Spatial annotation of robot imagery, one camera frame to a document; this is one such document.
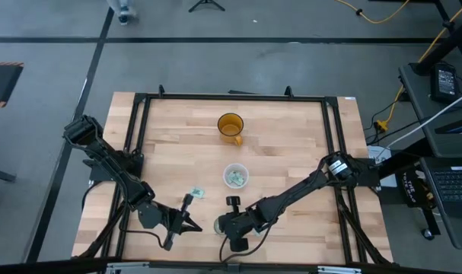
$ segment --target clear plastic cup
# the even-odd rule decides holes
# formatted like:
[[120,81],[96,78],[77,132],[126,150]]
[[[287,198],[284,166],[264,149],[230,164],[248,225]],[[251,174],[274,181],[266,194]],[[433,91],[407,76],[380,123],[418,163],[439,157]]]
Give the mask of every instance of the clear plastic cup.
[[[238,172],[241,174],[241,176],[244,179],[244,182],[239,185],[235,182],[229,181],[229,174],[231,172]],[[229,186],[232,189],[240,189],[246,186],[247,181],[249,180],[249,171],[247,171],[247,168],[242,165],[242,164],[229,164],[225,169],[224,169],[224,174],[222,175],[224,179],[224,183]]]

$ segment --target laptop keyboard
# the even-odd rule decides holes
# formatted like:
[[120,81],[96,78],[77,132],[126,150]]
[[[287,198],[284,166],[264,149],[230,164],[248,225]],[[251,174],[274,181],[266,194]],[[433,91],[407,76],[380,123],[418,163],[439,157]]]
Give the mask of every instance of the laptop keyboard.
[[462,170],[432,172],[437,191],[445,202],[462,202]]

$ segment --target tripod stand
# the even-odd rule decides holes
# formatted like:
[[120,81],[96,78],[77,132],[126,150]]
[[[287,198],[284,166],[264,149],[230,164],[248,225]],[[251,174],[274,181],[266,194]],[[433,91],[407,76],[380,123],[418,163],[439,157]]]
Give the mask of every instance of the tripod stand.
[[200,4],[214,4],[221,11],[225,11],[225,8],[223,8],[221,5],[217,4],[214,0],[200,0],[193,7],[191,7],[190,10],[188,10],[188,12],[192,12]]

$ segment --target white cable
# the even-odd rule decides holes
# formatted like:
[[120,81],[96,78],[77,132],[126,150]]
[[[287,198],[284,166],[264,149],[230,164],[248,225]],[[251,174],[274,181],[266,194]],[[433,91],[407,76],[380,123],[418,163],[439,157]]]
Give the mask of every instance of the white cable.
[[383,150],[380,152],[380,154],[378,155],[378,158],[383,154],[383,152],[386,150],[386,149],[390,149],[390,147],[394,144],[396,144],[398,141],[400,140],[403,140],[405,139],[406,137],[412,135],[415,131],[421,129],[422,127],[426,126],[428,123],[430,123],[433,119],[437,118],[439,115],[443,114],[446,110],[450,109],[452,106],[454,106],[455,104],[459,103],[460,101],[462,101],[462,97],[457,99],[455,102],[453,102],[452,104],[446,106],[443,110],[439,111],[437,114],[435,114],[432,118],[428,119],[427,121],[425,121],[422,125],[418,126],[417,128],[415,128],[414,130],[412,130],[411,132],[408,132],[407,134],[399,137],[398,139],[392,141],[389,145],[386,146],[386,148],[383,148]]

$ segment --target chair wheel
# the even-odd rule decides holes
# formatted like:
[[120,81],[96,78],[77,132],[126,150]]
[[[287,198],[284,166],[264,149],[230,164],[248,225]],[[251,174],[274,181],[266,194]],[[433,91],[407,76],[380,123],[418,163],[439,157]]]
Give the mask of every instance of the chair wheel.
[[429,240],[429,241],[434,240],[435,236],[432,235],[432,233],[430,232],[429,229],[422,229],[421,232],[422,232],[422,236],[423,236],[425,239],[427,239],[427,240]]

